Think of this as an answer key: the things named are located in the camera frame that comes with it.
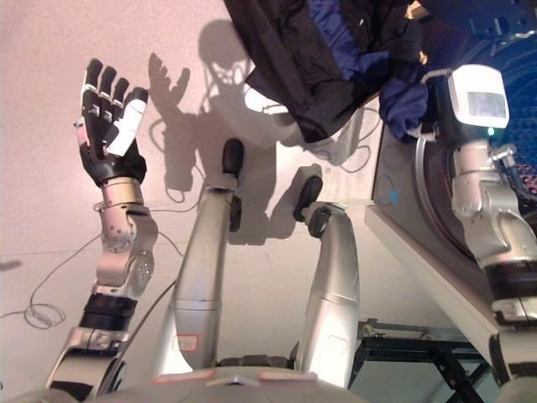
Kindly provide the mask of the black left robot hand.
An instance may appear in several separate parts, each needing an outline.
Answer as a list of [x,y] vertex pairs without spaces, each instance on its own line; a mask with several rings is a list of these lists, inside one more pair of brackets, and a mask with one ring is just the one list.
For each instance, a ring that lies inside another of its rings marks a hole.
[[129,88],[117,71],[92,59],[81,85],[81,116],[74,123],[81,161],[96,186],[117,177],[141,183],[147,172],[136,135],[149,93]]

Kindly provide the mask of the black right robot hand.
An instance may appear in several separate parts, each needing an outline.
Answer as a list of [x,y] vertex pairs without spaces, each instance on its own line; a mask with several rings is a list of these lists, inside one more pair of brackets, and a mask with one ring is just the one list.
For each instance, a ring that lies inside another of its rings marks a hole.
[[428,72],[433,117],[408,135],[437,142],[446,149],[488,139],[510,119],[502,73],[487,65],[465,64]]

